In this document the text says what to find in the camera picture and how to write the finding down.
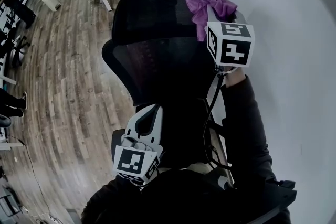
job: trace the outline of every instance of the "black shoe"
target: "black shoe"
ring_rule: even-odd
[[[28,98],[27,92],[23,92],[22,99],[25,100],[25,102],[26,102],[26,106],[24,108],[22,108],[24,110],[27,110],[27,108],[28,108],[28,100],[27,100],[27,98]]]

